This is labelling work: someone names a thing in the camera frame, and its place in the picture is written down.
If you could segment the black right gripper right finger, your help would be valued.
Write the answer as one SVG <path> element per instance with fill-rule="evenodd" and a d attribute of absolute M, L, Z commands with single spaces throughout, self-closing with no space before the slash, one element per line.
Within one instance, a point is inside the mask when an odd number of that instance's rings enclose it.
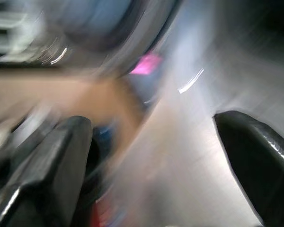
<path fill-rule="evenodd" d="M 284 227 L 284 138 L 239 112 L 214 115 L 229 164 L 266 227 Z"/>

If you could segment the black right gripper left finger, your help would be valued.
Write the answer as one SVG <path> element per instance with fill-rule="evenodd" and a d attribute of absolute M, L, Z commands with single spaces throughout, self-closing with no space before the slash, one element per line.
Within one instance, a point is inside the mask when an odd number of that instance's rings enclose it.
<path fill-rule="evenodd" d="M 84 180 L 91 121 L 60 122 L 0 191 L 0 227 L 67 227 Z"/>

